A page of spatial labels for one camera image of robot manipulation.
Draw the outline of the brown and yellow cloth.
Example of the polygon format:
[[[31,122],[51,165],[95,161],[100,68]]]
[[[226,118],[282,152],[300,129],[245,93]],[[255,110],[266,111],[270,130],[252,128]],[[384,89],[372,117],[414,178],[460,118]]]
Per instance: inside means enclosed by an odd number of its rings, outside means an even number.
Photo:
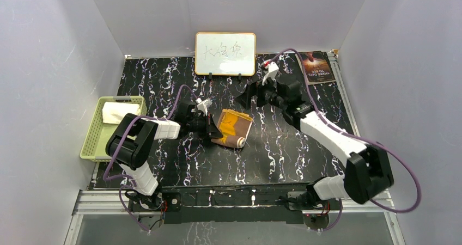
[[[246,113],[223,109],[217,126],[223,136],[211,141],[224,147],[241,149],[247,141],[252,123],[253,119]]]

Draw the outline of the white towel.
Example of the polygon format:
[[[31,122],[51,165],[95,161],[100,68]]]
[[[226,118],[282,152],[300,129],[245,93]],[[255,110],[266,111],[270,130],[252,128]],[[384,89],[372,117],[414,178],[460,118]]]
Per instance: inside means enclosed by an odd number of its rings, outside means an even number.
[[[104,124],[120,124],[127,114],[139,115],[141,106],[135,103],[106,102],[102,108],[102,122]]]

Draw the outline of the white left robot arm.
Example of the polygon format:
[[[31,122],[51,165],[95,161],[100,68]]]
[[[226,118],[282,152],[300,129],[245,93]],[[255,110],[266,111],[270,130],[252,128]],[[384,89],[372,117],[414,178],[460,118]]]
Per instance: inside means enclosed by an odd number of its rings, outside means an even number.
[[[157,210],[163,202],[162,194],[156,191],[159,183],[147,162],[153,142],[180,139],[189,133],[205,139],[222,138],[208,112],[211,104],[210,99],[181,102],[172,120],[128,113],[108,140],[106,154],[135,182],[134,190],[142,195],[141,202],[147,209]]]

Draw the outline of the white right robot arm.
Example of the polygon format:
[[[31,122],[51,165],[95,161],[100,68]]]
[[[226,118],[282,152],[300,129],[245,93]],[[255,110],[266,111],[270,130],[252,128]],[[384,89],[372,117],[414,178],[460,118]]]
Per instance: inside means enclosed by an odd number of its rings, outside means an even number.
[[[246,85],[235,100],[248,109],[252,97],[259,107],[270,104],[281,109],[289,125],[314,138],[344,165],[343,175],[322,177],[307,185],[306,203],[310,207],[321,209],[329,199],[343,198],[364,204],[394,184],[386,151],[347,137],[335,124],[324,122],[314,106],[303,99],[299,82],[257,80]]]

